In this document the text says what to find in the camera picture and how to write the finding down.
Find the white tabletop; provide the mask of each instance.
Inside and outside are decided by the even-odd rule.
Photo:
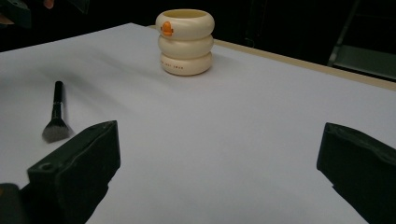
[[[316,168],[326,122],[396,147],[396,92],[214,46],[195,77],[161,69],[126,24],[0,53],[0,183],[61,146],[41,132],[54,83],[79,133],[117,120],[121,167],[88,223],[366,223]]]

